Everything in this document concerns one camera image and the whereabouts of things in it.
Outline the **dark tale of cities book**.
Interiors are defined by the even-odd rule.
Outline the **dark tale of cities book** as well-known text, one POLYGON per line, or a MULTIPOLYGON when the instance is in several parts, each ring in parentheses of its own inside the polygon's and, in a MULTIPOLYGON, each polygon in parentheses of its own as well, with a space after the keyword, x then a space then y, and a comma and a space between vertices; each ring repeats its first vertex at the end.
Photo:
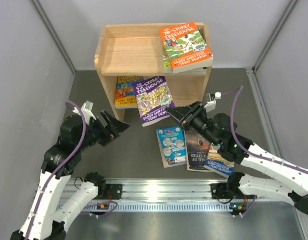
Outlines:
POLYGON ((205 168, 211 144, 193 128, 184 133, 187 152, 187 170, 192 172, 210 172, 205 168))

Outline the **green 65-storey treehouse book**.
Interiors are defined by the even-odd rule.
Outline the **green 65-storey treehouse book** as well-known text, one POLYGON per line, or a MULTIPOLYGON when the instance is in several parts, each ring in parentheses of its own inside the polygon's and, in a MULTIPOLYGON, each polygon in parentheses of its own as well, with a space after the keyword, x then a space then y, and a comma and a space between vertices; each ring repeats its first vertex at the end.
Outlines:
POLYGON ((166 74, 172 74, 173 73, 173 69, 171 67, 169 58, 167 56, 166 50, 165 50, 165 46, 162 45, 162 54, 163 54, 163 67, 164 67, 164 72, 166 74))

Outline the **yellow 13-storey treehouse book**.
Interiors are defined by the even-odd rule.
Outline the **yellow 13-storey treehouse book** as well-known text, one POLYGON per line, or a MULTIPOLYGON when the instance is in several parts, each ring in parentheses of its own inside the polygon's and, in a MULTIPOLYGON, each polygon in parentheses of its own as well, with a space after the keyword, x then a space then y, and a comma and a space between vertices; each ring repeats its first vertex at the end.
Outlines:
POLYGON ((144 81, 143 76, 118 76, 115 108, 116 109, 137 109, 138 104, 135 97, 134 84, 144 81))

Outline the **purple 52-storey treehouse book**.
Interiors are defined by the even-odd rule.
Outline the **purple 52-storey treehouse book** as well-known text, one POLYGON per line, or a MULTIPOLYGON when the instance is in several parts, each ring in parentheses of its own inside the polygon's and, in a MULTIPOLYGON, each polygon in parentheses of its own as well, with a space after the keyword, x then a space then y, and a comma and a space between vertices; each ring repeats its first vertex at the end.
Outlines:
POLYGON ((154 76, 133 84, 134 95, 143 127, 151 126, 170 115, 166 108, 175 106, 175 102, 164 76, 154 76))

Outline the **green coin cover book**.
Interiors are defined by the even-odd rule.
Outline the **green coin cover book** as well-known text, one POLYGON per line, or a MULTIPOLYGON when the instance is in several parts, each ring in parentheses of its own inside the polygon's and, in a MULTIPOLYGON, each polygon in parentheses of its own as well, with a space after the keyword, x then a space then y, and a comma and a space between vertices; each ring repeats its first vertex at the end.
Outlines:
POLYGON ((208 71, 208 67, 201 67, 201 68, 196 68, 184 72, 178 72, 178 73, 173 73, 173 69, 171 67, 165 67, 164 68, 164 74, 165 75, 187 75, 187 74, 203 74, 205 75, 208 71))

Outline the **light blue comic book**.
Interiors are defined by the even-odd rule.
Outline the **light blue comic book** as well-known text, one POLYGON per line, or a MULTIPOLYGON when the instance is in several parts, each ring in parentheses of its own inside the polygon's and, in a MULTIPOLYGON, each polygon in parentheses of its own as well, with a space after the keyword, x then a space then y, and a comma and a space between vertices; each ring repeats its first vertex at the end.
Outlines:
POLYGON ((164 168, 185 165, 187 152, 181 127, 159 128, 156 131, 164 168))

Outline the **blue 91-storey treehouse book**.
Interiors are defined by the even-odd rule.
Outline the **blue 91-storey treehouse book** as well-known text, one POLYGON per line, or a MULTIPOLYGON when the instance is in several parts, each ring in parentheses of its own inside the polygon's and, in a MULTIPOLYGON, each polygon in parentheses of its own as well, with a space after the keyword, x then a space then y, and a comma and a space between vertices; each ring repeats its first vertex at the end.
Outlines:
POLYGON ((235 163, 224 159, 219 153, 220 145, 210 145, 203 167, 228 179, 235 170, 235 163))

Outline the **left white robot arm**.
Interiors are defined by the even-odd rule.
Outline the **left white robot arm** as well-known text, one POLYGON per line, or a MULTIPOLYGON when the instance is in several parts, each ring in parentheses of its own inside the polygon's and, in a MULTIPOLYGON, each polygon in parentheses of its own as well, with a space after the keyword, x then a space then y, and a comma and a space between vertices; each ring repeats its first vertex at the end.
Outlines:
POLYGON ((64 240, 70 226, 87 204, 107 194, 106 179, 96 172, 89 173, 82 186, 57 209, 62 193, 75 168, 82 160, 82 152, 96 144, 106 147, 131 126, 103 110, 107 125, 89 109, 75 109, 60 127, 57 142, 44 155, 40 180, 29 215, 21 227, 11 235, 13 240, 64 240))

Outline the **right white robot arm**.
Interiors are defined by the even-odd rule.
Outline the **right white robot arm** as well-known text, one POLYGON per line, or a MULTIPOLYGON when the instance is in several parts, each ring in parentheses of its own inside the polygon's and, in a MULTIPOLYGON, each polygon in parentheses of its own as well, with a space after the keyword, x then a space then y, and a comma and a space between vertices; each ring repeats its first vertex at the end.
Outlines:
POLYGON ((200 101, 183 107, 168 107, 166 112, 183 129, 193 129, 211 144, 219 145, 217 152, 226 161, 269 177, 264 179, 233 173, 226 186, 232 198, 242 195, 272 198, 308 215, 308 169, 275 156, 250 139, 236 134, 237 124, 231 122, 229 115, 219 113, 208 117, 208 111, 200 101))

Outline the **orange 78-storey treehouse book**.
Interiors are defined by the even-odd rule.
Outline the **orange 78-storey treehouse book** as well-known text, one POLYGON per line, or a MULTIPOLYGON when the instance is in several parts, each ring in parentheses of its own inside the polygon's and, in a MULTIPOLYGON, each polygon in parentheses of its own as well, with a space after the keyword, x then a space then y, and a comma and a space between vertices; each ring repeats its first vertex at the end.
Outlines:
POLYGON ((195 22, 159 30, 165 55, 173 74, 209 68, 214 55, 195 22))

